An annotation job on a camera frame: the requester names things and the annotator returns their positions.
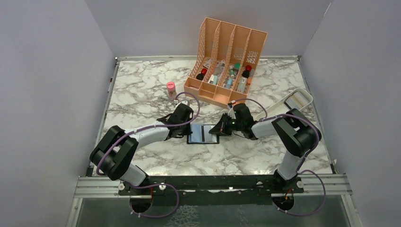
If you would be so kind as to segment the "black leather card holder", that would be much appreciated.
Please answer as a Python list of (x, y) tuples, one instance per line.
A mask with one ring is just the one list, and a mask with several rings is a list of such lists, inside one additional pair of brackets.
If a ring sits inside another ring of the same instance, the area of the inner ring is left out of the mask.
[(213, 127), (211, 124), (191, 124), (187, 144), (219, 144), (219, 136), (209, 133)]

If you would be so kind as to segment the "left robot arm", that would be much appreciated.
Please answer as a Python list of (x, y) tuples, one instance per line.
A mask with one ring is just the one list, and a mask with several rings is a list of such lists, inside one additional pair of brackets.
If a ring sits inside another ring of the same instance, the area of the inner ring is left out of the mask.
[(125, 130), (119, 126), (111, 127), (96, 145), (89, 160), (111, 180), (122, 180), (130, 184), (137, 194), (148, 190), (148, 175), (131, 163), (135, 152), (154, 142), (171, 138), (182, 138), (189, 134), (190, 125), (183, 123), (192, 119), (193, 110), (180, 103), (173, 113), (158, 118), (153, 125), (125, 137)]

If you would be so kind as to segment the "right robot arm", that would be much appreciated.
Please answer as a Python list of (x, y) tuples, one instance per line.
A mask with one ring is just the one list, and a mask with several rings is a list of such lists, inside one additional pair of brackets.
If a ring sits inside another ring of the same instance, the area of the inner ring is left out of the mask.
[(286, 148), (281, 164), (273, 174), (271, 186), (285, 192), (295, 181), (306, 157), (317, 147), (322, 135), (298, 109), (256, 121), (244, 103), (234, 105), (234, 117), (223, 114), (209, 133), (230, 136), (240, 131), (246, 139), (258, 140), (277, 134)]

